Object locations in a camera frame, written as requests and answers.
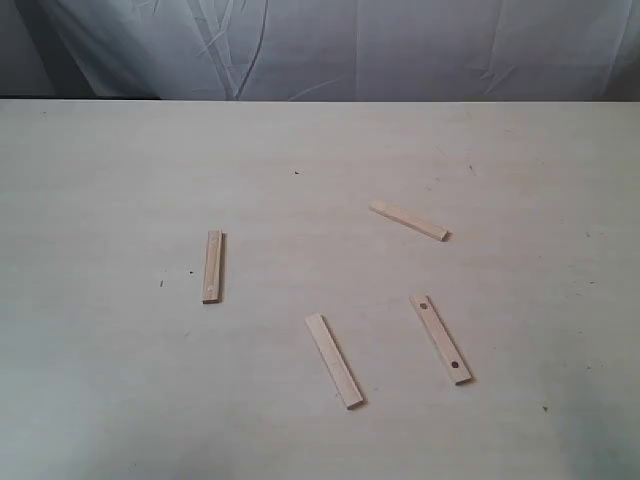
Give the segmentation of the wood strip with dark magnets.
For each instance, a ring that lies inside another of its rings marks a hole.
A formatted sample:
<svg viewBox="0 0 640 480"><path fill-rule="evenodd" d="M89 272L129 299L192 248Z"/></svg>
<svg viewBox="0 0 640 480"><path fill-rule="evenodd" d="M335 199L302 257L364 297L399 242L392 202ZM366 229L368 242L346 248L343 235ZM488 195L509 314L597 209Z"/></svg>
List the wood strip with dark magnets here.
<svg viewBox="0 0 640 480"><path fill-rule="evenodd" d="M425 294L411 295L410 302L453 384L459 386L472 382L473 375L430 297Z"/></svg>

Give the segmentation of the white backdrop cloth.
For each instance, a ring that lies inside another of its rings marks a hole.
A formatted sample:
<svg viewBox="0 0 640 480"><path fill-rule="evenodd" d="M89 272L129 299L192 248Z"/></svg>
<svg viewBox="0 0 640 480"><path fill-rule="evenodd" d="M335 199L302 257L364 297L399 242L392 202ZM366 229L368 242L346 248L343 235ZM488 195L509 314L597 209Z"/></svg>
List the white backdrop cloth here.
<svg viewBox="0 0 640 480"><path fill-rule="evenodd" d="M5 1L7 97L635 101L635 1Z"/></svg>

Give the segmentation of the plain wood strip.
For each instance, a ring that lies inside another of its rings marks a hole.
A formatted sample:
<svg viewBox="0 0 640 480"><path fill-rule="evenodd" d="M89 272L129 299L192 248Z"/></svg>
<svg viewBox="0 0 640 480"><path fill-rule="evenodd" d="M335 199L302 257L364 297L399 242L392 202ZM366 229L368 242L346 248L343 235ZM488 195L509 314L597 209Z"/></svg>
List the plain wood strip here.
<svg viewBox="0 0 640 480"><path fill-rule="evenodd" d="M410 229L418 231L432 239L440 242L444 242L448 236L449 231L443 227L432 224L423 218L414 215L401 207L391 205L382 201L372 201L369 208L396 223L404 225Z"/></svg>
<svg viewBox="0 0 640 480"><path fill-rule="evenodd" d="M365 403L364 395L324 316L319 313L312 314L305 319L305 323L345 408L359 408Z"/></svg>

